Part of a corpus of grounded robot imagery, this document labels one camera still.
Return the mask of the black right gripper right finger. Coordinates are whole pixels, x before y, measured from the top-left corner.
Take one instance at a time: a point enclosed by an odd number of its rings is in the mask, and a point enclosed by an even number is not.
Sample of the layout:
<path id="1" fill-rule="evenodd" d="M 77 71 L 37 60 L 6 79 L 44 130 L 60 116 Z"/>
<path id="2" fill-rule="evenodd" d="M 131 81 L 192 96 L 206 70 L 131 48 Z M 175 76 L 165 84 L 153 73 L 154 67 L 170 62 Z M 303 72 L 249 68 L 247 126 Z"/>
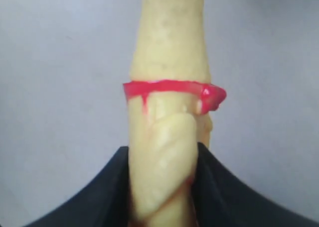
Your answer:
<path id="1" fill-rule="evenodd" d="M 198 144 L 193 201 L 201 227 L 318 226 L 241 182 L 202 143 Z"/>

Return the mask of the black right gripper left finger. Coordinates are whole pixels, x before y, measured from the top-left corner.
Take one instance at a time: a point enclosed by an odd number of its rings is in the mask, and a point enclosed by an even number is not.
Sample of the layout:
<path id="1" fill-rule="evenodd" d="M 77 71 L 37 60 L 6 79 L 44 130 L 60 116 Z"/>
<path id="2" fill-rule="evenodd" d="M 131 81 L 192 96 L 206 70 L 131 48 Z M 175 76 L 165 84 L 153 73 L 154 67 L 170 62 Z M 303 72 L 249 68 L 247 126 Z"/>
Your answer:
<path id="1" fill-rule="evenodd" d="M 80 192 L 29 227 L 127 227 L 128 147 L 120 147 Z"/>

